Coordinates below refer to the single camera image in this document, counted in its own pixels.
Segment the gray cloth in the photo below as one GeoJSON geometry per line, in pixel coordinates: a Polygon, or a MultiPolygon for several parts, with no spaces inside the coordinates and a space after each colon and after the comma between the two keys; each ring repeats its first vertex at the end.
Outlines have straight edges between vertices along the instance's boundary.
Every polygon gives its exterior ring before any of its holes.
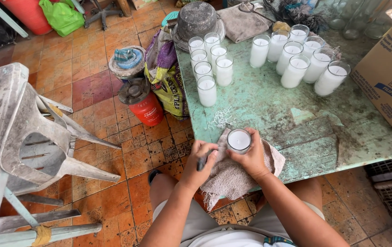
{"type": "MultiPolygon", "coordinates": [[[[210,177],[200,187],[204,192],[204,203],[209,211],[216,205],[221,196],[235,200],[258,186],[257,182],[243,169],[242,165],[226,154],[227,137],[230,131],[226,128],[219,138],[217,142],[219,153],[216,163],[211,169],[210,177]]],[[[278,177],[284,166],[285,158],[268,142],[261,138],[260,141],[263,145],[265,165],[278,177]]]]}
{"type": "MultiPolygon", "coordinates": [[[[238,9],[239,5],[217,11],[225,24],[226,37],[235,43],[242,42],[269,29],[272,23],[255,13],[238,9]]],[[[249,3],[243,9],[249,10],[249,3]]]]}
{"type": "MultiPolygon", "coordinates": [[[[160,203],[160,205],[155,208],[153,221],[155,221],[155,219],[158,217],[166,203],[167,200],[160,203]]],[[[324,219],[324,215],[320,209],[307,202],[304,203],[308,205],[309,208],[317,213],[322,219],[324,219]]],[[[267,237],[281,236],[290,240],[289,235],[276,216],[274,210],[267,203],[254,216],[248,226],[241,226],[237,224],[219,225],[202,209],[202,207],[195,200],[192,200],[187,219],[185,220],[184,231],[182,233],[181,244],[179,247],[187,247],[197,238],[230,228],[234,230],[247,230],[263,234],[267,237]]]]}

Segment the person's right hand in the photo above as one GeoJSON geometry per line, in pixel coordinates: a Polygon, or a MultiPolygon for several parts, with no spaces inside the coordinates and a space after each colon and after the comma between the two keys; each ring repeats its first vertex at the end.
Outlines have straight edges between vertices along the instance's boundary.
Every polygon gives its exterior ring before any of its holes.
{"type": "Polygon", "coordinates": [[[251,134],[252,138],[248,152],[242,155],[229,149],[226,152],[231,159],[239,162],[245,171],[257,181],[259,177],[270,173],[270,170],[265,166],[263,145],[261,144],[258,131],[249,127],[246,127],[245,130],[251,134]]]}

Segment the worn towel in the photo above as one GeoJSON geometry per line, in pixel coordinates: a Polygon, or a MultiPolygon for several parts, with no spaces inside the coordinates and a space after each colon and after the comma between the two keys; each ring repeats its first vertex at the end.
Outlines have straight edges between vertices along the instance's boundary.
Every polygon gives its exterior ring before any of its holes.
{"type": "MultiPolygon", "coordinates": [[[[204,203],[210,211],[217,203],[221,195],[226,196],[230,200],[235,200],[246,194],[251,188],[258,184],[243,169],[242,165],[232,160],[228,154],[227,136],[230,129],[225,129],[217,144],[219,145],[219,153],[216,163],[211,169],[210,177],[200,187],[204,192],[204,203]]],[[[273,146],[263,139],[265,165],[269,170],[278,177],[284,165],[285,158],[273,146]]]]}
{"type": "Polygon", "coordinates": [[[242,42],[269,29],[272,23],[255,13],[245,13],[239,5],[217,11],[225,24],[226,37],[235,43],[242,42]]]}

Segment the tiled floor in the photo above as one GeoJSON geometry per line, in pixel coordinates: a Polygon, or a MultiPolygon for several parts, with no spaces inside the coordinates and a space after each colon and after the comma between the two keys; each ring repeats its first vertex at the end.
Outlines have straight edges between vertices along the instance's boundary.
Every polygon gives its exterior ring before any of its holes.
{"type": "MultiPolygon", "coordinates": [[[[190,120],[177,121],[170,114],[155,127],[141,124],[116,94],[121,86],[109,73],[107,61],[115,48],[141,45],[146,48],[175,0],[160,0],[131,18],[110,16],[103,32],[99,22],[66,37],[56,32],[19,42],[0,50],[0,66],[21,62],[30,69],[29,82],[36,90],[73,108],[72,118],[99,138],[121,144],[122,150],[76,143],[74,157],[122,176],[109,183],[66,176],[38,195],[64,200],[63,207],[24,203],[32,213],[78,209],[82,216],[48,226],[71,226],[102,222],[97,236],[89,234],[48,246],[136,246],[152,223],[148,171],[158,168],[180,178],[192,145],[190,120]]],[[[392,220],[370,185],[362,168],[319,178],[327,222],[356,247],[392,247],[392,220]]],[[[261,193],[235,202],[221,200],[210,212],[219,223],[246,225],[256,213],[261,193]]],[[[195,199],[202,204],[201,193],[195,199]]],[[[3,202],[0,216],[15,215],[3,202]]]]}

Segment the gray shorts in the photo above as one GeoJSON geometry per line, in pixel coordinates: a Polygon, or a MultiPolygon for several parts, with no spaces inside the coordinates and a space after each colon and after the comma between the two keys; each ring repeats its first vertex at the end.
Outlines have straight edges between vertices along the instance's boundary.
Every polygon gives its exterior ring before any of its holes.
{"type": "MultiPolygon", "coordinates": [[[[166,202],[167,200],[156,207],[153,215],[154,221],[166,205],[166,202]]],[[[321,210],[308,202],[304,203],[322,219],[324,219],[324,214],[321,210]]],[[[190,210],[188,211],[188,216],[185,221],[184,232],[182,233],[181,245],[179,246],[186,247],[196,238],[228,227],[233,229],[249,230],[265,236],[281,236],[290,240],[289,235],[269,204],[265,204],[263,208],[261,208],[251,222],[249,222],[248,226],[241,226],[237,224],[219,225],[195,200],[192,200],[190,210]]]]}

